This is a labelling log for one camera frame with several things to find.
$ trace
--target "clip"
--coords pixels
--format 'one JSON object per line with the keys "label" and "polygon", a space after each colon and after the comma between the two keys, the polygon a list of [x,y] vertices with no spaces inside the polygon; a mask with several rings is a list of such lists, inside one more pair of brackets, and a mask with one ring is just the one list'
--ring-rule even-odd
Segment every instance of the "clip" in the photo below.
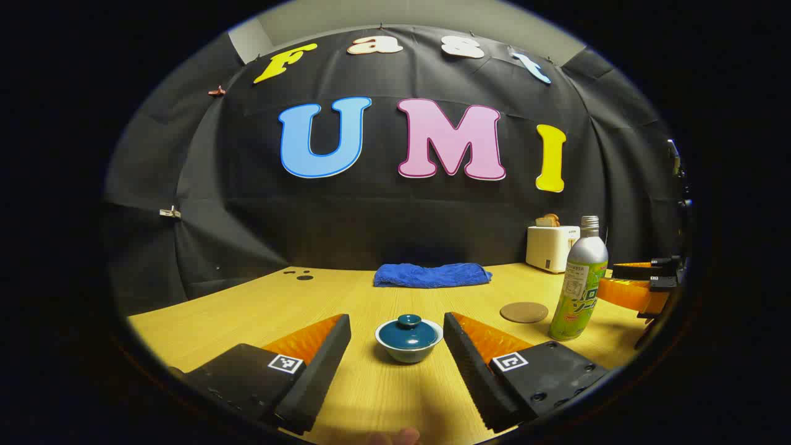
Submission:
{"label": "clip", "polygon": [[218,97],[218,96],[225,96],[225,93],[227,93],[227,91],[225,91],[225,90],[222,88],[222,85],[218,85],[218,86],[217,86],[217,89],[212,89],[212,90],[209,92],[209,96],[214,96],[214,97]]}
{"label": "clip", "polygon": [[181,219],[181,212],[176,210],[176,206],[170,206],[170,210],[164,208],[159,209],[159,216]]}

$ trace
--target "brown coaster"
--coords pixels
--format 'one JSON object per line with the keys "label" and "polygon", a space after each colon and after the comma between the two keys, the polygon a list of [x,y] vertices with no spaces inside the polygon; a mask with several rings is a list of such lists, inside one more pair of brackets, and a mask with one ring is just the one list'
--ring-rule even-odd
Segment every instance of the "brown coaster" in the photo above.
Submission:
{"label": "brown coaster", "polygon": [[516,323],[535,323],[547,317],[549,310],[537,302],[512,302],[500,309],[500,315]]}

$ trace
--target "yellow letter f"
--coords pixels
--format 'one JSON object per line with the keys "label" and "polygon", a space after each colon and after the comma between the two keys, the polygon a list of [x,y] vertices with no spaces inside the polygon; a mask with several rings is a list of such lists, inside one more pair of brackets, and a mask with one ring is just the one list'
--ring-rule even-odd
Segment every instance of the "yellow letter f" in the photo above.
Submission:
{"label": "yellow letter f", "polygon": [[316,49],[318,45],[316,44],[308,44],[304,47],[289,49],[288,51],[281,52],[280,54],[273,55],[271,62],[267,66],[267,69],[263,71],[263,73],[258,76],[253,83],[256,84],[258,82],[267,80],[268,78],[273,78],[278,74],[282,74],[286,71],[287,63],[290,65],[296,61],[298,61],[302,55],[304,54],[303,51],[310,51],[312,49]]}

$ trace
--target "wooden table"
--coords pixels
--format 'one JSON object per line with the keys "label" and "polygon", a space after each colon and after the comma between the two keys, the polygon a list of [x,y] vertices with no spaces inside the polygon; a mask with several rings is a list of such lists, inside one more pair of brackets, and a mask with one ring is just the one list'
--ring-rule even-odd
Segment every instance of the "wooden table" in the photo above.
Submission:
{"label": "wooden table", "polygon": [[[484,427],[445,342],[421,363],[401,365],[390,360],[373,333],[401,314],[442,325],[445,312],[455,311],[532,344],[549,341],[563,274],[522,263],[486,270],[494,275],[485,285],[410,289],[374,287],[374,271],[290,267],[129,321],[163,362],[189,372],[236,344],[264,346],[332,315],[349,314],[351,342],[313,430],[302,438],[362,445],[372,431],[415,426],[426,445],[478,443],[495,434]],[[297,279],[303,275],[314,279]],[[505,304],[521,301],[540,302],[549,315],[534,324],[500,316]],[[565,344],[604,367],[623,365],[645,328],[636,315],[599,300],[582,336]]]}

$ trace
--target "black fabric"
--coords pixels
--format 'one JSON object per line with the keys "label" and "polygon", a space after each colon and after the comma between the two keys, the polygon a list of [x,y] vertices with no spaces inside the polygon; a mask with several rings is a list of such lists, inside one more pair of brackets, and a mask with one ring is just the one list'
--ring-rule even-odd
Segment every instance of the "black fabric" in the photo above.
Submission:
{"label": "black fabric", "polygon": [[[353,40],[374,35],[394,36],[404,49],[346,53]],[[286,65],[285,73],[255,85],[272,55],[238,69],[238,61],[220,54],[231,51],[229,42],[224,49],[215,42],[196,58],[214,55],[225,64],[209,72],[205,63],[181,67],[163,83],[168,92],[155,92],[133,119],[110,172],[108,199],[151,211],[175,204],[182,212],[174,246],[188,298],[289,264],[374,270],[399,262],[524,261],[526,227],[549,212],[567,225],[598,215],[611,262],[676,253],[669,137],[650,104],[617,70],[591,51],[561,70],[479,36],[486,55],[457,58],[441,50],[447,35],[469,37],[393,26],[306,40],[318,47]],[[539,63],[551,86],[535,79],[512,51]],[[209,97],[206,91],[221,82],[228,93]],[[351,96],[373,101],[364,112],[357,162],[320,179],[286,172],[279,113],[321,105],[311,141],[315,153],[326,154],[339,139],[339,114],[331,104]],[[396,105],[410,97],[436,101],[453,125],[469,105],[497,109],[506,177],[477,181],[463,171],[450,177],[442,168],[430,178],[401,177],[407,117]],[[163,116],[181,124],[158,127]],[[538,124],[566,134],[562,193],[535,186],[542,164]],[[437,162],[433,151],[430,157]],[[463,165],[469,157],[467,152]],[[168,304],[165,295],[148,298]]]}
{"label": "black fabric", "polygon": [[[223,33],[177,67],[132,116],[108,166],[104,245],[124,315],[187,301],[228,287],[185,283],[176,257],[176,219],[159,216],[174,196],[190,141],[212,97],[243,66]],[[193,291],[201,287],[202,291]]]}
{"label": "black fabric", "polygon": [[591,49],[563,71],[585,103],[604,158],[610,263],[679,253],[681,194],[671,175],[667,125],[631,82]]}
{"label": "black fabric", "polygon": [[187,301],[176,263],[176,220],[107,204],[103,224],[108,273],[118,310],[135,315]]}

